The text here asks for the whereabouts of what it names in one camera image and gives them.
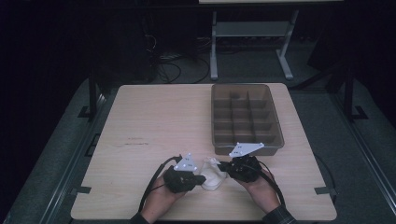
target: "tray compartment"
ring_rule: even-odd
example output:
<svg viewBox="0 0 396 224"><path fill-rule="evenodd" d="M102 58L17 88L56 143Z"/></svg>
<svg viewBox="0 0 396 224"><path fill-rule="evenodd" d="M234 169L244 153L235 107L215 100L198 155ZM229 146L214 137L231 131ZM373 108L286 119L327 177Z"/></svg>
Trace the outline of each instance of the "tray compartment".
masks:
<svg viewBox="0 0 396 224"><path fill-rule="evenodd" d="M284 141L268 86L213 85L212 135L218 155L228 155L238 142L264 143L251 155L274 155Z"/></svg>

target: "crumpled paper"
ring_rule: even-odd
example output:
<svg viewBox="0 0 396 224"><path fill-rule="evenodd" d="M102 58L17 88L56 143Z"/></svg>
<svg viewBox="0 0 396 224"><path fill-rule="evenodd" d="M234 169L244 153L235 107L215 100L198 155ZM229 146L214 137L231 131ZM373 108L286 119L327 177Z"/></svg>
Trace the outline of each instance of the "crumpled paper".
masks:
<svg viewBox="0 0 396 224"><path fill-rule="evenodd" d="M203 189L215 190L217 189L221 182L227 177L226 172L222 172L218 164L220 162L216 158L206 158L204 159L204 165L201 168L200 175L206 178L206 181L202 185Z"/></svg>

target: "table leg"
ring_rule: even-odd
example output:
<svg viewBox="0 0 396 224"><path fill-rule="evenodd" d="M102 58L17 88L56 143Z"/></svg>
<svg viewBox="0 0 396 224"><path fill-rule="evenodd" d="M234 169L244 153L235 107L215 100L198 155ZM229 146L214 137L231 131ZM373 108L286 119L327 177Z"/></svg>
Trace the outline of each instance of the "table leg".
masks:
<svg viewBox="0 0 396 224"><path fill-rule="evenodd" d="M291 20L289 23L288 31L286 32L285 35L285 42L283 43L283 46L281 49L276 50L276 56L279 59L280 65L282 66L283 73L285 74L285 78L287 80L292 80L293 79L293 74L290 71L288 61L286 61L285 55L286 55L286 50L288 49L289 42L291 39L291 35L293 34L295 22L297 21L297 16L298 16L298 10L295 10L293 12L293 15L291 16Z"/></svg>
<svg viewBox="0 0 396 224"><path fill-rule="evenodd" d="M210 51L210 78L218 80L218 60L216 58L216 17L217 12L213 12L212 21L212 50Z"/></svg>

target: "black cable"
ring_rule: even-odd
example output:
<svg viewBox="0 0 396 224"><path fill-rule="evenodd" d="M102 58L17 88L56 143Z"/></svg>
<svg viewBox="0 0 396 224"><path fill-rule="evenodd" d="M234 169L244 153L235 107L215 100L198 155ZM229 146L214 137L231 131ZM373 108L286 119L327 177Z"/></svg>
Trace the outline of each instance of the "black cable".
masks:
<svg viewBox="0 0 396 224"><path fill-rule="evenodd" d="M163 186L166 186L166 183L164 183L164 184L162 184L162 185L160 185L160 186L158 186L158 187L155 187L155 188L152 189L150 192L152 192L152 191L154 191L155 189L158 189L158 188L160 188L160 187L163 187Z"/></svg>
<svg viewBox="0 0 396 224"><path fill-rule="evenodd" d="M324 162L323 159L322 159L320 156L318 156L318 155L315 154L315 153L314 153L314 156L315 156L315 158L318 159L318 161L320 161L320 162L322 163L322 165L323 165L324 168L326 169L326 171L327 171L327 173L329 174L330 179L331 179L331 181L332 181L332 188L335 189L336 186L335 186L334 176L332 176L332 172L330 171L329 166L327 166L326 162ZM332 204L335 204L336 199L337 199L337 195L334 195L334 196L332 197Z"/></svg>
<svg viewBox="0 0 396 224"><path fill-rule="evenodd" d="M277 185L277 183L275 182L275 180L272 180L268 175L266 175L265 173L263 173L262 171L259 171L257 169L255 169L254 167L251 167L249 165L245 165L242 164L242 166L245 166L247 168L249 168L250 170L256 171L262 178L264 178L268 184L270 184L270 186L275 190L275 192L277 193L277 197L280 200L280 203L284 206L286 206L285 204L285 199L283 198L283 194L282 191L280 190L279 186Z"/></svg>
<svg viewBox="0 0 396 224"><path fill-rule="evenodd" d="M176 61L176 60L179 60L179 59L182 59L182 58L187 58L187 57L182 56L182 55L177 55L177 56L173 56L171 58L166 58L166 59L162 58L160 63L170 63L172 61Z"/></svg>
<svg viewBox="0 0 396 224"><path fill-rule="evenodd" d="M181 68L179 66L177 66L176 64L174 64L174 63L160 63L159 65L161 66L162 71L160 71L160 68L159 68L159 70L157 72L160 76L160 80L163 81L164 84L171 84L172 82L174 82L176 79L178 79L180 77ZM175 78L173 78L172 80L169 79L168 74L166 73L165 69L163 68L164 65L172 65L175 68L177 68L177 70L178 70L177 76Z"/></svg>
<svg viewBox="0 0 396 224"><path fill-rule="evenodd" d="M198 58L198 57L197 57L197 59L201 60L202 62L204 62L204 63L206 64L207 70L206 70L206 74L205 74L203 77L201 77L200 79L198 79L198 80L192 82L192 84L197 84L197 83L201 82L201 81L204 80L207 76L209 76L209 73L210 73L210 65L209 65L209 63L207 63L207 62L206 62L204 59L202 59L202 58Z"/></svg>
<svg viewBox="0 0 396 224"><path fill-rule="evenodd" d="M166 163L168 163L169 161L172 161L172 160L175 160L176 162L180 162L181 159L182 159L181 156L169 158L169 159L166 160L163 164L161 164L160 167L158 167L158 169L157 169L157 171L155 172L154 176L153 176L153 177L151 178L151 180L149 181L148 186L146 187L146 190L145 190L145 192L144 192L144 194L143 194L143 196L142 196L142 199L141 199L140 204L139 204L139 210L138 210L139 212L142 211L143 206L145 205L146 198L149 196L149 194L150 194L151 191L152 191L152 185L154 184L154 181L155 181L155 180L158 178L158 176L160 175L160 173L161 173L161 171L163 170L163 168L165 167Z"/></svg>
<svg viewBox="0 0 396 224"><path fill-rule="evenodd" d="M264 162L262 162L262 161L259 161L259 163L261 163L265 167L265 169L267 169L268 173L270 173L270 176L273 178L274 182L276 183L275 178L274 178L273 174L270 171L270 168L268 168L268 166L265 165Z"/></svg>

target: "table surface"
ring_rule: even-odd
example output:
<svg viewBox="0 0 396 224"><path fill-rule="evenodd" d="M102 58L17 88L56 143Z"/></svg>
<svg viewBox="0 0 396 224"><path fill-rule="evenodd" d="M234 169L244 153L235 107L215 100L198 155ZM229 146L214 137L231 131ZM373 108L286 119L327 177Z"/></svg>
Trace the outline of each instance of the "table surface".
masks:
<svg viewBox="0 0 396 224"><path fill-rule="evenodd" d="M276 177L288 210L298 220L333 220L336 211L325 187L290 94L267 84L285 145L275 156L258 157ZM122 86L73 205L74 219L128 219L138 209L151 177L168 158L191 153L200 168L215 155L211 142L211 84ZM214 191L197 186L163 220L260 220L264 213L233 179Z"/></svg>
<svg viewBox="0 0 396 224"><path fill-rule="evenodd" d="M200 4L231 4L231 3L320 3L343 2L344 0L199 0Z"/></svg>

